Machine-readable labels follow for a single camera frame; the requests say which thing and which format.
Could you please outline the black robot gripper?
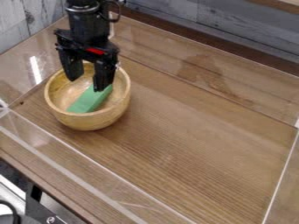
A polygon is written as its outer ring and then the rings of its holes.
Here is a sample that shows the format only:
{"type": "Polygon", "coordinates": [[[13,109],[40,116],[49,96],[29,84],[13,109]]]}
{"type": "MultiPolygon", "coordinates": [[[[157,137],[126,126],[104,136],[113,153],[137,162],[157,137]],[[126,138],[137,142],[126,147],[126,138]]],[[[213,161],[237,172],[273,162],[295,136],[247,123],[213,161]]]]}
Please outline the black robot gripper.
{"type": "Polygon", "coordinates": [[[93,90],[102,91],[112,84],[117,69],[117,46],[109,41],[110,25],[120,20],[117,3],[66,3],[69,29],[57,29],[56,50],[69,81],[82,74],[82,60],[93,61],[93,90]]]}

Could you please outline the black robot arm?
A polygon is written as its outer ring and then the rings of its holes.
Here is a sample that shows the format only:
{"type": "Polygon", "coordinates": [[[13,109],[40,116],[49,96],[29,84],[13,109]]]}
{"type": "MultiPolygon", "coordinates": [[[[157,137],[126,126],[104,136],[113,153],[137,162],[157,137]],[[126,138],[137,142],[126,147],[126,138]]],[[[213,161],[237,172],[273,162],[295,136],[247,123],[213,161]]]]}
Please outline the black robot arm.
{"type": "Polygon", "coordinates": [[[93,64],[93,91],[112,84],[117,70],[118,47],[109,41],[110,24],[121,17],[117,0],[66,0],[69,29],[56,29],[56,50],[66,78],[84,74],[82,61],[93,64]]]}

